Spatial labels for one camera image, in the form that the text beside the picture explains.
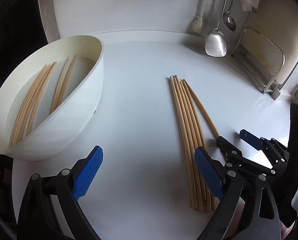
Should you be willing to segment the wooden chopstick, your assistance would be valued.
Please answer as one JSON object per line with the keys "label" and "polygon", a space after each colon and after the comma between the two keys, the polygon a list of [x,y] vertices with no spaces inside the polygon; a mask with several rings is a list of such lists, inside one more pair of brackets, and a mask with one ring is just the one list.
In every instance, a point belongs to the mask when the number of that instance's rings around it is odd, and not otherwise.
{"label": "wooden chopstick", "polygon": [[[200,121],[199,121],[199,117],[197,115],[197,111],[195,110],[193,97],[190,95],[189,90],[188,90],[188,88],[186,87],[186,85],[184,84],[183,81],[181,81],[181,84],[184,86],[184,89],[186,91],[186,94],[187,94],[188,99],[189,99],[190,104],[191,104],[191,108],[193,110],[195,124],[197,125],[197,129],[198,129],[198,133],[199,133],[199,135],[196,135],[197,141],[198,141],[198,146],[206,146],[206,140],[205,140],[202,128],[201,128],[201,124],[200,124]],[[207,209],[207,212],[215,211],[216,208],[217,208],[216,200],[215,200],[214,196],[212,196],[212,193],[211,193],[210,189],[207,186],[206,180],[205,180],[205,192],[206,192],[206,209]]]}
{"label": "wooden chopstick", "polygon": [[52,99],[52,104],[51,104],[51,108],[50,108],[50,114],[56,109],[58,96],[59,96],[59,93],[60,93],[61,85],[62,85],[62,82],[63,82],[63,79],[64,79],[65,70],[66,70],[66,67],[68,65],[68,62],[69,62],[69,57],[66,59],[64,65],[62,67],[60,76],[58,78],[56,89],[55,89],[55,92],[54,92],[54,97]]}
{"label": "wooden chopstick", "polygon": [[25,135],[28,136],[32,132],[38,105],[56,63],[45,65],[29,88],[14,124],[15,132],[10,141],[12,146],[22,141]]}
{"label": "wooden chopstick", "polygon": [[22,104],[20,106],[20,109],[18,111],[17,117],[15,119],[13,129],[10,136],[10,142],[9,142],[9,148],[12,148],[18,141],[19,133],[22,130],[22,127],[24,126],[23,122],[25,119],[25,115],[29,109],[29,105],[31,102],[31,99],[33,97],[33,94],[39,84],[39,81],[41,80],[43,74],[45,73],[48,65],[46,64],[42,70],[39,72],[38,76],[33,81],[32,85],[30,86],[24,100],[22,101]]}
{"label": "wooden chopstick", "polygon": [[173,77],[174,86],[176,89],[178,101],[180,104],[181,114],[182,114],[182,121],[181,123],[184,125],[185,135],[184,135],[184,144],[185,144],[185,154],[187,159],[187,169],[189,175],[189,183],[191,187],[191,197],[192,200],[192,207],[196,210],[202,211],[203,204],[202,204],[202,195],[201,195],[201,186],[200,186],[200,178],[199,173],[196,167],[193,164],[193,139],[191,134],[191,129],[189,126],[189,113],[188,113],[188,106],[186,103],[186,99],[184,96],[183,89],[181,87],[180,81],[178,77],[175,75]]}
{"label": "wooden chopstick", "polygon": [[62,82],[62,85],[61,85],[61,89],[60,89],[60,93],[59,93],[59,96],[58,96],[58,100],[57,100],[57,105],[56,105],[56,108],[62,103],[63,101],[63,98],[64,98],[64,92],[66,90],[66,87],[67,87],[67,84],[69,82],[69,78],[70,78],[70,74],[73,70],[73,66],[75,64],[75,61],[77,59],[77,55],[75,55],[69,65],[69,62],[68,62],[68,65],[66,67],[66,70],[65,70],[65,75],[64,75],[64,79],[63,79],[63,82]]}
{"label": "wooden chopstick", "polygon": [[26,128],[26,125],[27,125],[27,122],[28,122],[28,118],[29,118],[29,114],[30,114],[30,109],[31,109],[32,105],[33,105],[33,97],[31,99],[31,102],[30,102],[30,105],[29,105],[29,109],[28,109],[28,111],[27,111],[27,113],[25,115],[25,119],[24,119],[24,122],[23,122],[24,126],[22,127],[22,130],[19,133],[19,137],[18,137],[17,143],[20,142],[22,140],[22,138],[23,138],[24,131],[25,131],[25,128]]}
{"label": "wooden chopstick", "polygon": [[28,136],[32,131],[33,121],[35,120],[37,108],[39,106],[42,94],[44,93],[45,87],[48,83],[48,80],[50,79],[50,76],[51,76],[56,64],[57,64],[57,61],[54,61],[53,63],[50,63],[49,66],[47,66],[46,71],[42,75],[41,81],[39,81],[39,85],[38,85],[37,89],[35,90],[35,93],[33,96],[33,105],[30,109],[30,118],[29,118],[27,130],[26,130],[26,136]]}
{"label": "wooden chopstick", "polygon": [[[188,90],[188,87],[187,87],[185,81],[184,80],[180,81],[180,84],[181,84],[182,88],[184,89],[186,101],[187,101],[191,119],[193,122],[194,133],[195,133],[194,148],[198,148],[198,147],[202,146],[201,129],[199,126],[200,122],[197,118],[197,114],[194,109],[193,99],[189,93],[189,90]],[[211,202],[210,190],[207,188],[207,184],[201,174],[200,174],[200,183],[201,183],[202,199],[205,201],[205,204],[206,204],[206,211],[211,212],[212,211],[212,202]]]}
{"label": "wooden chopstick", "polygon": [[[190,129],[191,129],[191,134],[192,134],[192,139],[193,139],[193,144],[195,145],[195,133],[194,133],[194,127],[193,127],[193,122],[192,122],[192,119],[191,119],[191,115],[190,115],[190,111],[189,111],[189,108],[188,108],[188,113],[189,113],[189,126],[190,126]],[[195,151],[196,148],[194,148],[193,146],[193,164],[194,166],[196,167],[198,173],[199,173],[199,170],[197,168],[197,165],[195,164],[195,161],[194,161],[194,151]],[[205,201],[202,200],[202,204],[203,204],[203,209],[205,207]]]}
{"label": "wooden chopstick", "polygon": [[197,94],[195,94],[194,90],[188,84],[188,82],[185,79],[183,79],[182,81],[184,82],[184,84],[188,88],[190,95],[193,97],[193,100],[196,102],[198,108],[200,109],[202,115],[204,116],[204,118],[205,118],[205,120],[206,120],[206,122],[207,122],[213,136],[217,139],[217,137],[220,136],[220,132],[216,128],[216,125],[214,124],[213,120],[211,119],[210,115],[208,114],[206,108],[204,107],[204,105],[202,104],[200,99],[198,98]]}
{"label": "wooden chopstick", "polygon": [[186,159],[186,166],[188,171],[189,187],[190,187],[190,194],[191,194],[191,207],[196,210],[198,208],[197,191],[195,186],[193,165],[192,165],[191,154],[189,151],[189,142],[188,142],[188,137],[186,133],[186,127],[185,127],[181,105],[180,105],[178,93],[176,92],[176,87],[175,87],[173,77],[170,76],[169,80],[170,80],[170,86],[171,86],[176,112],[177,112],[177,116],[180,124],[182,142],[184,145],[184,152],[185,152],[185,159]]}

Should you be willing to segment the steel cutting board rack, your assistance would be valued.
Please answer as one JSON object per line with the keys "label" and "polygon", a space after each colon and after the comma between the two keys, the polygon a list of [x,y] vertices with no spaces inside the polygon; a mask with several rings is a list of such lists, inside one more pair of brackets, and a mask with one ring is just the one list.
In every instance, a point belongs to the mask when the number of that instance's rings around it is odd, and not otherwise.
{"label": "steel cutting board rack", "polygon": [[[278,52],[280,61],[274,72],[267,66],[268,61],[265,59],[265,56],[261,53],[260,49],[256,49],[255,52],[252,52],[246,48],[246,46],[242,45],[243,38],[246,36],[247,32],[253,32]],[[268,38],[254,27],[246,26],[242,30],[231,56],[244,66],[247,72],[246,77],[262,94],[272,94],[275,89],[277,89],[279,83],[277,82],[276,77],[284,66],[285,55],[283,50],[272,39]]]}

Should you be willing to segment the white round bowl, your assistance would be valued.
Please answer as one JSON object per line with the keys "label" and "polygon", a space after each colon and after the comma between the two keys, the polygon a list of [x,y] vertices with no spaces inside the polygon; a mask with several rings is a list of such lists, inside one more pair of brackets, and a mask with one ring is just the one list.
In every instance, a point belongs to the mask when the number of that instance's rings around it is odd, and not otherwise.
{"label": "white round bowl", "polygon": [[[72,36],[37,50],[9,75],[0,88],[0,154],[38,161],[65,149],[85,128],[99,104],[104,79],[105,46],[92,36]],[[77,59],[62,103],[50,114],[57,81],[68,57]],[[18,111],[42,68],[57,61],[37,108],[32,132],[9,148]]]}

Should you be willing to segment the steel spatula turner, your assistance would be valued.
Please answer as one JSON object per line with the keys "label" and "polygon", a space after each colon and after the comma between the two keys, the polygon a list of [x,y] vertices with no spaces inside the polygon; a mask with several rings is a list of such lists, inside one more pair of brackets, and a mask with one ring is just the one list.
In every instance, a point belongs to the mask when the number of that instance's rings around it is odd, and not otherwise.
{"label": "steel spatula turner", "polygon": [[220,31],[220,23],[223,18],[227,0],[224,0],[217,25],[208,32],[205,41],[205,52],[208,56],[224,57],[226,55],[226,41],[224,34]]}

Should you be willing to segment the white cutting board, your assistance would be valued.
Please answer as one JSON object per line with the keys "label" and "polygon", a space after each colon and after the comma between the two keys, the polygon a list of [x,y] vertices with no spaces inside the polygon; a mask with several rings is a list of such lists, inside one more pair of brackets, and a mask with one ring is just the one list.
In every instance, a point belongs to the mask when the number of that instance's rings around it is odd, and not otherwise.
{"label": "white cutting board", "polygon": [[[257,12],[250,12],[245,21],[268,38],[272,39],[285,55],[285,63],[276,77],[284,83],[298,62],[298,4],[295,0],[260,0]],[[247,32],[242,45],[250,51],[260,49],[268,61],[267,66],[274,72],[280,56],[278,52],[253,32]]]}

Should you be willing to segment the steel ladle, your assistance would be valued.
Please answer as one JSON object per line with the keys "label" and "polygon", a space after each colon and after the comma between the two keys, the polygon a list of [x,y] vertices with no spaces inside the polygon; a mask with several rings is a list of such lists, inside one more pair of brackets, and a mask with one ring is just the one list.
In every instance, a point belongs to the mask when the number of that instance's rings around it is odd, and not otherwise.
{"label": "steel ladle", "polygon": [[230,15],[231,9],[233,7],[235,0],[231,1],[231,4],[229,6],[229,9],[227,10],[227,12],[225,12],[223,14],[223,21],[225,23],[225,25],[229,28],[229,30],[231,31],[235,31],[236,30],[236,23],[233,19],[233,17]]}

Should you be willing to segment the white dish brush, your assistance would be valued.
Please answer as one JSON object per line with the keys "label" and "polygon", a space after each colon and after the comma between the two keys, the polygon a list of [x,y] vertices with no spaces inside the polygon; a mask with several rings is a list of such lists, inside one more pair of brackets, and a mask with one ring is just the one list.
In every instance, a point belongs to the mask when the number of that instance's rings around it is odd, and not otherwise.
{"label": "white dish brush", "polygon": [[204,31],[203,13],[205,9],[205,2],[206,0],[200,0],[199,14],[195,17],[194,21],[192,22],[193,31],[200,35]]}

